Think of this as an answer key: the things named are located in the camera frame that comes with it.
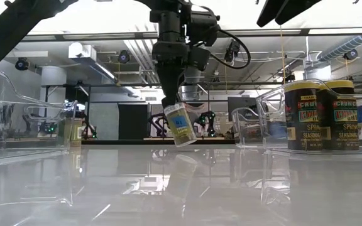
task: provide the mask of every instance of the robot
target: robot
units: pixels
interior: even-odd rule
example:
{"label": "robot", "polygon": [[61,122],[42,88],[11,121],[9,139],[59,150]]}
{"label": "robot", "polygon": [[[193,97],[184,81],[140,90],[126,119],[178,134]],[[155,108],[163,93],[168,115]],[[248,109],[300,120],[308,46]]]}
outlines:
{"label": "robot", "polygon": [[167,127],[168,127],[168,122],[167,122],[167,118],[164,113],[152,115],[148,119],[148,122],[156,128],[157,137],[166,137],[167,136],[166,135],[167,130],[164,128],[164,124],[167,124]]}
{"label": "robot", "polygon": [[[7,9],[0,15],[0,61],[31,31],[41,20],[54,17],[78,0],[15,0],[5,1]],[[158,23],[158,40],[153,46],[152,57],[156,61],[156,72],[162,84],[165,98],[163,107],[179,101],[178,87],[184,81],[184,72],[188,67],[205,70],[209,57],[219,63],[242,69],[250,64],[251,56],[246,45],[236,36],[224,31],[216,16],[207,7],[206,11],[192,10],[192,3],[186,0],[136,0],[150,11],[150,22]],[[267,0],[257,21],[259,26],[268,24],[272,19],[283,24],[321,0]],[[235,67],[227,64],[209,50],[217,39],[218,33],[233,38],[247,53],[245,65]]]}
{"label": "robot", "polygon": [[202,126],[203,128],[206,127],[206,118],[209,121],[209,126],[207,128],[207,135],[209,137],[215,137],[216,136],[216,132],[214,130],[214,118],[216,117],[215,113],[213,111],[208,111],[208,112],[204,112],[202,113],[196,120],[195,123],[199,124],[200,126]]}

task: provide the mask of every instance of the ventilation duct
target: ventilation duct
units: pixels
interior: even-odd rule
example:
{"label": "ventilation duct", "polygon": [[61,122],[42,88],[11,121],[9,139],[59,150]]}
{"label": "ventilation duct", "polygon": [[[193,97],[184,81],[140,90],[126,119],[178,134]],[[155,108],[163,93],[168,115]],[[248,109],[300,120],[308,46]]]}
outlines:
{"label": "ventilation duct", "polygon": [[[97,59],[97,52],[91,45],[72,43],[69,46],[69,58],[77,63],[89,66],[111,83],[118,82],[117,78]],[[138,96],[137,90],[131,87],[119,87],[119,89],[123,89],[128,95]]]}
{"label": "ventilation duct", "polygon": [[338,44],[337,46],[335,46],[331,49],[323,51],[317,57],[317,61],[319,61],[319,62],[330,61],[336,57],[343,56],[345,53],[347,53],[361,45],[362,45],[362,35],[351,37],[348,40],[344,41],[343,43]]}

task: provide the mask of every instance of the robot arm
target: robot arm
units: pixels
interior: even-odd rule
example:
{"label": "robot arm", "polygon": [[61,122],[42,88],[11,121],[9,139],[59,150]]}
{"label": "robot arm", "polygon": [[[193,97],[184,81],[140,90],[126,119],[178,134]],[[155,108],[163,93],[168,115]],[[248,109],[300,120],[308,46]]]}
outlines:
{"label": "robot arm", "polygon": [[[31,31],[41,20],[54,17],[78,0],[15,0],[13,3],[5,1],[7,9],[0,15],[0,61]],[[199,48],[201,45],[212,46],[217,39],[217,33],[222,32],[234,38],[249,53],[247,47],[237,37],[220,29],[217,21],[220,20],[209,8],[206,12],[195,12],[192,3],[185,0],[137,0],[150,9],[150,21],[158,23],[159,37],[153,46],[152,57],[156,61],[156,71],[165,98],[164,107],[173,105],[177,101],[177,92],[180,78],[187,67],[196,67],[203,71],[206,68],[209,56],[220,63],[234,69],[247,67],[248,61],[242,67],[233,67],[208,50]],[[267,1],[265,8],[271,6],[281,8],[279,0]],[[270,17],[274,16],[275,7]]]}

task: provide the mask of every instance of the glossy table surface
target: glossy table surface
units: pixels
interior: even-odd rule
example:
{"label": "glossy table surface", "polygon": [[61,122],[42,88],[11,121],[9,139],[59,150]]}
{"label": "glossy table surface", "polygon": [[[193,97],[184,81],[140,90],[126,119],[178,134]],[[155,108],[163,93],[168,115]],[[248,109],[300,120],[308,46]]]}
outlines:
{"label": "glossy table surface", "polygon": [[0,225],[362,225],[362,154],[83,146],[0,159]]}

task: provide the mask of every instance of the wire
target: wire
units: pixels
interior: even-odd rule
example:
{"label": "wire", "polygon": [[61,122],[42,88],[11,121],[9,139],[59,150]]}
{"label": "wire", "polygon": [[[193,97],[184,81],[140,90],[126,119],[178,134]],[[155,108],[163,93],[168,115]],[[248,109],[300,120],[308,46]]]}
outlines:
{"label": "wire", "polygon": [[251,54],[250,54],[250,51],[248,50],[248,48],[246,47],[246,45],[239,38],[237,38],[237,36],[227,32],[227,31],[224,31],[224,30],[220,29],[219,32],[221,32],[221,33],[223,33],[223,34],[225,34],[225,35],[227,35],[227,36],[229,36],[231,38],[234,38],[244,48],[248,59],[247,59],[246,63],[243,66],[237,66],[236,67],[236,66],[229,65],[226,62],[222,61],[219,57],[215,56],[215,54],[213,54],[213,53],[211,53],[211,56],[215,60],[217,60],[219,63],[223,64],[226,67],[229,67],[229,68],[232,68],[232,69],[237,69],[237,70],[246,68],[251,63]]}
{"label": "wire", "polygon": [[356,61],[359,57],[355,58],[354,60],[351,60],[350,62],[347,61],[347,59],[345,58],[345,62],[341,62],[339,59],[335,58],[339,63],[342,63],[344,65],[346,65],[346,71],[349,72],[349,64],[353,63],[354,61]]}
{"label": "wire", "polygon": [[346,59],[346,62],[341,62],[339,59],[335,58],[339,63],[342,63],[342,64],[350,64],[350,63],[353,63],[354,61],[356,61],[357,59],[359,59],[359,57],[355,58],[354,60],[351,60],[351,61],[347,61]]}

